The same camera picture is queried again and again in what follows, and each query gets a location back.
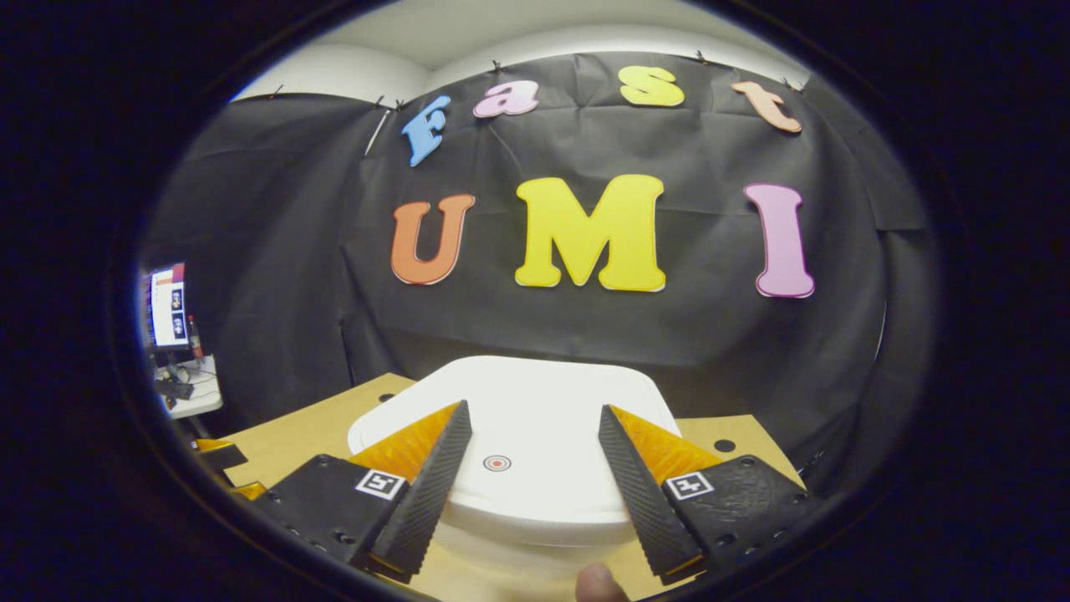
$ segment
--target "yellow letter m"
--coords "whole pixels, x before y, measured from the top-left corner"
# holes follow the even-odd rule
[[[654,202],[663,190],[661,180],[652,175],[617,175],[588,216],[561,177],[520,184],[517,196],[528,203],[528,250],[517,269],[517,283],[556,285],[561,269],[551,262],[556,244],[568,275],[583,285],[608,243],[609,261],[598,272],[603,287],[661,290],[666,275],[657,264]]]

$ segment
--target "computer monitor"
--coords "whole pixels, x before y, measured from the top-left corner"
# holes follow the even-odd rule
[[[143,333],[151,353],[189,349],[185,275],[186,264],[173,263],[142,276]]]

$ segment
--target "bottle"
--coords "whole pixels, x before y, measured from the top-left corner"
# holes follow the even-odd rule
[[[189,328],[187,335],[189,336],[189,350],[194,353],[194,358],[197,360],[197,366],[200,366],[204,360],[204,351],[200,346],[200,335],[197,334],[197,325],[194,324],[194,318],[189,317]]]

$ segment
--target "white container lid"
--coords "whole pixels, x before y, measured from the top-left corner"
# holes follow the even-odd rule
[[[603,404],[679,435],[654,382],[609,366],[480,356],[446,365],[353,423],[354,454],[468,400],[472,439],[442,521],[505,543],[593,546],[635,538],[601,446]]]

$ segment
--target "pink letter i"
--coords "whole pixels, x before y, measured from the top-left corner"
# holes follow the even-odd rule
[[[802,197],[774,184],[751,184],[744,192],[758,205],[765,235],[765,271],[754,281],[758,291],[766,296],[810,296],[813,278],[806,271],[795,213],[795,207],[802,204]]]

